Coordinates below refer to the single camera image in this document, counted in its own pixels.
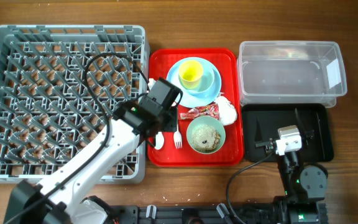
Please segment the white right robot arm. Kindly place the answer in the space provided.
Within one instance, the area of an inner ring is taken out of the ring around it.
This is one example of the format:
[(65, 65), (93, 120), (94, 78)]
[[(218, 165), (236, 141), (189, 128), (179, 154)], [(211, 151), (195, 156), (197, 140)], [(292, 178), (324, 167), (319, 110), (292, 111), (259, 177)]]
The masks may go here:
[(317, 163), (305, 164), (300, 150), (305, 148), (313, 132), (306, 132), (295, 110), (296, 125), (278, 129), (278, 138), (256, 141), (267, 156), (275, 156), (285, 190), (276, 196), (266, 212), (258, 209), (261, 223), (318, 223), (328, 222), (325, 198), (328, 183), (327, 169)]

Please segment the white plastic spoon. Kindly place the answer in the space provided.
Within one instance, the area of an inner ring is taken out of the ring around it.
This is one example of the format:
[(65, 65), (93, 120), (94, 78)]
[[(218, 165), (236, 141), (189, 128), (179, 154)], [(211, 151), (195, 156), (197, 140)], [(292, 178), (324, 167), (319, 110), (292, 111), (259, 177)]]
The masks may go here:
[(164, 145), (164, 136), (162, 132), (158, 132), (155, 136), (155, 147), (154, 149), (160, 150)]

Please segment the white plastic fork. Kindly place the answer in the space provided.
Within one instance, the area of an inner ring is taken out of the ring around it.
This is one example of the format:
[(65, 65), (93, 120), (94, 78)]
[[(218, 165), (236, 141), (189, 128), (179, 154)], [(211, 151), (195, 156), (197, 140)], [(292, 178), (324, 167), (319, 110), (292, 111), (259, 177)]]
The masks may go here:
[(177, 130), (173, 133), (173, 140), (174, 140), (175, 147), (177, 149), (181, 149), (183, 142), (182, 142), (182, 136), (178, 124), (177, 124)]

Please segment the white napkin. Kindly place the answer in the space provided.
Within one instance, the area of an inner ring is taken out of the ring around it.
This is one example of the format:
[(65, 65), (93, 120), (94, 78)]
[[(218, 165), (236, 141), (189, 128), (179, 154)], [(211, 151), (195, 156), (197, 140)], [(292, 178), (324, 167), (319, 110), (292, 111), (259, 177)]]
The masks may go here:
[(218, 96), (214, 102), (219, 108), (219, 121), (223, 126), (233, 124), (237, 120), (237, 112), (231, 102), (224, 96)]

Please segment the rice food waste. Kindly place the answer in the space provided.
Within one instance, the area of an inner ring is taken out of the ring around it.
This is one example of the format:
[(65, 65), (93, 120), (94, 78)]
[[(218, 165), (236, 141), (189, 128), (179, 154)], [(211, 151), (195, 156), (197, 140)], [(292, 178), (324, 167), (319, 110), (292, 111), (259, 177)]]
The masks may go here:
[(197, 125), (191, 132), (191, 145), (194, 150), (202, 153), (210, 153), (218, 148), (221, 135), (207, 124)]

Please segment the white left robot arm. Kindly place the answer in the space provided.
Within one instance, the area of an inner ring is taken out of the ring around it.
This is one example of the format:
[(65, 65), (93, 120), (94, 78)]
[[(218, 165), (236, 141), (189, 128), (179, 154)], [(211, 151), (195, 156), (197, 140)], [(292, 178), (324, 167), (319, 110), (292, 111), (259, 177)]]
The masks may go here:
[(163, 78), (139, 102), (126, 101), (103, 130), (62, 168), (11, 192), (5, 223), (71, 223), (85, 195), (125, 155), (159, 131), (174, 131), (183, 92)]

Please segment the green bowl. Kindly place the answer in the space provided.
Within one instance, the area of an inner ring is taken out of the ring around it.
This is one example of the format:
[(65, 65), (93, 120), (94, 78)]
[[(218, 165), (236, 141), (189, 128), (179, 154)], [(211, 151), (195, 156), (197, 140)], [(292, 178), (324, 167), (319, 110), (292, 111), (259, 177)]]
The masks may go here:
[[(194, 128), (197, 125), (201, 125), (201, 124), (207, 124), (207, 125), (210, 125), (210, 126), (214, 127), (218, 131), (218, 133), (221, 135), (221, 139), (220, 139), (220, 142), (218, 144), (218, 148), (213, 152), (210, 152), (210, 153), (198, 152), (198, 151), (194, 150), (192, 145), (191, 145), (191, 132), (192, 132), (192, 130), (194, 130)], [(196, 152), (198, 152), (200, 154), (214, 154), (215, 152), (218, 152), (220, 150), (220, 148), (222, 148), (223, 144), (225, 143), (226, 131), (224, 129), (224, 126), (222, 125), (222, 123), (218, 119), (215, 119), (215, 118), (210, 117), (210, 116), (201, 116), (201, 117), (195, 118), (188, 125), (187, 130), (186, 130), (186, 138), (187, 138), (188, 144), (190, 145), (190, 147), (194, 151), (196, 151)]]

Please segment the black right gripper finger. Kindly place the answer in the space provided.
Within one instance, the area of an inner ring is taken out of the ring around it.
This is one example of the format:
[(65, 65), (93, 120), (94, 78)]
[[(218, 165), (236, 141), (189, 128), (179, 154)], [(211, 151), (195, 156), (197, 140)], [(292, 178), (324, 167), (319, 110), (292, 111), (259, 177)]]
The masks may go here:
[(299, 132), (304, 133), (305, 132), (305, 127), (304, 127), (303, 122), (302, 122), (302, 120), (300, 118), (300, 114), (299, 114), (297, 108), (295, 108), (295, 118), (296, 118), (296, 121), (297, 121), (297, 126), (298, 126)]
[(263, 141), (262, 130), (260, 127), (260, 122), (259, 120), (257, 120), (256, 131), (255, 131), (255, 143), (260, 143), (262, 141)]

